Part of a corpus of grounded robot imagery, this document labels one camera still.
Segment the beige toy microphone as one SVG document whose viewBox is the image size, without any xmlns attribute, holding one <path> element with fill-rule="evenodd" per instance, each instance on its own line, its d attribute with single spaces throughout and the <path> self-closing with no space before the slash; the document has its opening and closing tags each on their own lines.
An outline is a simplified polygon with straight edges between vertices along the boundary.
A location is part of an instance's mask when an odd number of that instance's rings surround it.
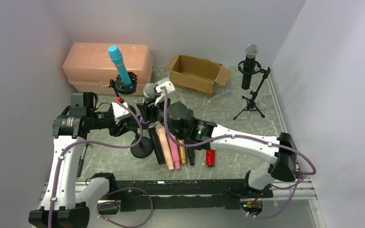
<svg viewBox="0 0 365 228">
<path fill-rule="evenodd" d="M 160 144 L 162 147 L 162 151 L 163 151 L 163 155 L 165 158 L 167 168 L 168 168 L 168 170 L 174 170 L 174 162 L 173 162 L 173 158 L 171 155 L 168 139 L 166 136 L 165 127 L 161 124 L 157 124 L 155 126 L 155 130 L 156 130 L 157 136 L 159 138 L 159 141 L 160 141 Z"/>
</svg>

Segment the pink toy microphone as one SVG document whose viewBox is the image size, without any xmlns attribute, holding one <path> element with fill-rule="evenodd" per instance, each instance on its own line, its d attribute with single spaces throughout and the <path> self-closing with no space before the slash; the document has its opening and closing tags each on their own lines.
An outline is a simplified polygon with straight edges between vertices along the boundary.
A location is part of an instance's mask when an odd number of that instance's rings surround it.
<svg viewBox="0 0 365 228">
<path fill-rule="evenodd" d="M 180 156 L 179 156 L 178 146 L 173 141 L 173 139 L 175 140 L 175 137 L 173 135 L 171 137 L 169 137 L 169 146 L 170 146 L 171 155 L 172 155 L 172 159 L 173 159 L 173 163 L 174 163 L 174 168 L 176 170 L 179 170 L 181 168 Z"/>
</svg>

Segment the black microphone grey grille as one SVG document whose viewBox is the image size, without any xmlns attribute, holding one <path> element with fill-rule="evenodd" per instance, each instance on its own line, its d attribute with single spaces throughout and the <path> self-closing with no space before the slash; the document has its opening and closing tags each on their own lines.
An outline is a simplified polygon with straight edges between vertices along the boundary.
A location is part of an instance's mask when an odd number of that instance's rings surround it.
<svg viewBox="0 0 365 228">
<path fill-rule="evenodd" d="M 166 161 L 165 161 L 165 158 L 164 158 L 162 146 L 161 146 L 159 137 L 156 133 L 154 124 L 149 124 L 148 128 L 147 128 L 147 131 L 149 133 L 150 140 L 152 142 L 153 150 L 154 150 L 154 153 L 155 153 L 158 164 L 159 165 L 165 164 Z"/>
</svg>

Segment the gold microphone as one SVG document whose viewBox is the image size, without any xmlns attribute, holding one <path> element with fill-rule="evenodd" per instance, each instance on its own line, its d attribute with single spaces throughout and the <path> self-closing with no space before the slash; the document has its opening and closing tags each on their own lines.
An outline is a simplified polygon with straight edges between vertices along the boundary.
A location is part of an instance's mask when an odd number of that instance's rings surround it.
<svg viewBox="0 0 365 228">
<path fill-rule="evenodd" d="M 187 164 L 187 150 L 186 147 L 178 145 L 178 153 L 180 157 L 180 163 L 181 164 Z"/>
</svg>

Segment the slim black microphone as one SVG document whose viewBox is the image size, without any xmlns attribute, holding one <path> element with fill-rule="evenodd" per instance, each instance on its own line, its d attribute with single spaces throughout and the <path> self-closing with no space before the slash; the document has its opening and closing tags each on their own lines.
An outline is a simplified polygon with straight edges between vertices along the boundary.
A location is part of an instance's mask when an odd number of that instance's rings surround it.
<svg viewBox="0 0 365 228">
<path fill-rule="evenodd" d="M 189 159 L 189 164 L 193 166 L 195 164 L 195 152 L 192 147 L 187 148 L 187 155 Z"/>
</svg>

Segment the shock mount desk stand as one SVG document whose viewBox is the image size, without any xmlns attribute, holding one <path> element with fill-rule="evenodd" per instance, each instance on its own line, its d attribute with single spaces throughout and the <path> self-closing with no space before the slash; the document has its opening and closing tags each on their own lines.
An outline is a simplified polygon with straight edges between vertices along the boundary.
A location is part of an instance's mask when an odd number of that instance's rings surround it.
<svg viewBox="0 0 365 228">
<path fill-rule="evenodd" d="M 114 98 L 114 102 L 123 103 L 124 99 L 120 95 L 132 95 L 136 92 L 137 89 L 137 75 L 132 71 L 128 71 L 128 76 L 131 80 L 131 83 L 124 84 L 121 76 L 118 75 L 116 80 L 110 79 L 109 81 L 109 88 L 112 88 L 116 94 Z"/>
</svg>

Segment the purple glitter microphone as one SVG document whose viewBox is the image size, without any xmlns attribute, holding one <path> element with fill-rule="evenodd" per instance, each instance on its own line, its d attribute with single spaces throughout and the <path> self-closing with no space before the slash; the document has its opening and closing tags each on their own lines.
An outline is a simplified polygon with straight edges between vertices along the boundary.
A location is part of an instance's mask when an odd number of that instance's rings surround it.
<svg viewBox="0 0 365 228">
<path fill-rule="evenodd" d="M 137 104 L 142 121 L 145 124 L 153 123 L 157 117 L 157 107 L 155 101 L 158 94 L 155 89 L 155 83 L 149 83 L 144 87 L 144 99 L 142 103 Z"/>
</svg>

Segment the red glitter microphone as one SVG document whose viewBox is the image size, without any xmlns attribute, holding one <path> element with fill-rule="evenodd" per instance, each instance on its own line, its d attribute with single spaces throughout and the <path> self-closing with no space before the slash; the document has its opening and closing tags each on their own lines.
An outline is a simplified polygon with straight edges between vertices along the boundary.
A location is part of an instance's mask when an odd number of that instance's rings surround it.
<svg viewBox="0 0 365 228">
<path fill-rule="evenodd" d="M 208 168 L 215 166 L 215 150 L 207 150 L 205 157 L 205 166 Z"/>
</svg>

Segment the clip mount desk stand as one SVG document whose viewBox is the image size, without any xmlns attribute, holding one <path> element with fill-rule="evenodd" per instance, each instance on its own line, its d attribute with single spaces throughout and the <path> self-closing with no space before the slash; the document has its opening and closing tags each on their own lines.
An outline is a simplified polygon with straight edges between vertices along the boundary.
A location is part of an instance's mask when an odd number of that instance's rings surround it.
<svg viewBox="0 0 365 228">
<path fill-rule="evenodd" d="M 148 137 L 143 136 L 141 141 L 137 143 L 140 134 L 134 131 L 134 135 L 135 138 L 131 142 L 131 145 L 135 144 L 135 146 L 130 148 L 131 154 L 139 159 L 148 157 L 153 151 L 152 141 Z"/>
</svg>

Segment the brown cardboard box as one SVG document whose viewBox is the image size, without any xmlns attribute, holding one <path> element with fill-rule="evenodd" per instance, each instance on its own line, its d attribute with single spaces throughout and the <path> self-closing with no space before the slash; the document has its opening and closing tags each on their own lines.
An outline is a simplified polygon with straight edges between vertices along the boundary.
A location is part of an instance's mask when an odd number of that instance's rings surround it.
<svg viewBox="0 0 365 228">
<path fill-rule="evenodd" d="M 222 64 L 205 58 L 176 55 L 168 63 L 171 82 L 179 88 L 212 97 L 217 85 L 225 86 L 231 72 Z"/>
</svg>

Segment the blue toy microphone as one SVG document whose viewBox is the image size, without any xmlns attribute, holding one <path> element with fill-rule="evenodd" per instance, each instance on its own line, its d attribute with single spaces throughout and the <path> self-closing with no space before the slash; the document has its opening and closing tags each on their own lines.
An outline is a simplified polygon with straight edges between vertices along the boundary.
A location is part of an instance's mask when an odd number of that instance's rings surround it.
<svg viewBox="0 0 365 228">
<path fill-rule="evenodd" d="M 122 80 L 123 85 L 125 85 L 128 89 L 132 87 L 132 81 L 128 74 L 128 71 L 124 64 L 123 55 L 118 46 L 112 45 L 108 48 L 108 53 L 111 61 L 115 65 L 118 74 Z"/>
</svg>

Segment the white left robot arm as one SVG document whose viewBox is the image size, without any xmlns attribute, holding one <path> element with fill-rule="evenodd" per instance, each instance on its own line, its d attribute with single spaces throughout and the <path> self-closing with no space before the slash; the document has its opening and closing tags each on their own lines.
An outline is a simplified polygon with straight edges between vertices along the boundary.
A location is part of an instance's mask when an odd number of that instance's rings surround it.
<svg viewBox="0 0 365 228">
<path fill-rule="evenodd" d="M 136 110 L 117 97 L 105 112 L 97 109 L 93 92 L 74 92 L 71 104 L 53 122 L 54 157 L 43 200 L 29 213 L 37 228 L 85 228 L 98 201 L 117 190 L 112 173 L 94 174 L 88 185 L 76 193 L 79 162 L 92 130 L 107 129 L 111 136 L 142 130 Z"/>
</svg>

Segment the claw hammer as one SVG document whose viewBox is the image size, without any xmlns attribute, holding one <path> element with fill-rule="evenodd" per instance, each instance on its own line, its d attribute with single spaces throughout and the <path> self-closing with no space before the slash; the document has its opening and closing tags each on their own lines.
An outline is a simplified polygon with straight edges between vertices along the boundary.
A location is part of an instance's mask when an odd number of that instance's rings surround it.
<svg viewBox="0 0 365 228">
<path fill-rule="evenodd" d="M 77 169 L 77 177 L 81 176 L 81 172 L 82 172 L 83 165 L 84 165 L 84 160 L 85 160 L 85 155 L 86 155 L 88 147 L 92 147 L 92 145 L 88 144 L 88 143 L 85 144 L 85 146 L 83 148 L 83 151 L 81 153 L 81 156 L 79 158 L 78 169 Z"/>
</svg>

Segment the orange plastic storage box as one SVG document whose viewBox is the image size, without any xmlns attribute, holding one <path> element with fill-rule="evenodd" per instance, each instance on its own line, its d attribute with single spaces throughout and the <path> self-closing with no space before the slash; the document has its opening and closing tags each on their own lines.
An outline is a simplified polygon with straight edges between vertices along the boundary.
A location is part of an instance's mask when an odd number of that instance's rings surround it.
<svg viewBox="0 0 365 228">
<path fill-rule="evenodd" d="M 109 87 L 116 80 L 118 71 L 110 60 L 108 48 L 112 43 L 76 42 L 73 44 L 63 69 L 68 82 L 79 92 L 94 92 L 99 95 L 114 95 Z M 143 95 L 144 87 L 151 82 L 153 57 L 144 44 L 117 44 L 123 55 L 127 71 L 137 75 L 134 95 Z"/>
</svg>

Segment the black microphone silver grille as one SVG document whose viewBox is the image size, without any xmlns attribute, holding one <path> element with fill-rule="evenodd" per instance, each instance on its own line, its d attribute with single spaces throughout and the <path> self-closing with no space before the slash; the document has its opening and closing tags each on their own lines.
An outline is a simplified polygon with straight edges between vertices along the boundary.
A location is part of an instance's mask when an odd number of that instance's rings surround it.
<svg viewBox="0 0 365 228">
<path fill-rule="evenodd" d="M 250 82 L 252 75 L 254 74 L 254 68 L 256 66 L 256 55 L 258 53 L 258 46 L 255 44 L 250 44 L 246 47 L 245 53 L 246 58 L 243 63 L 242 71 L 243 71 L 243 79 L 241 88 L 243 90 L 248 90 L 250 88 Z"/>
</svg>

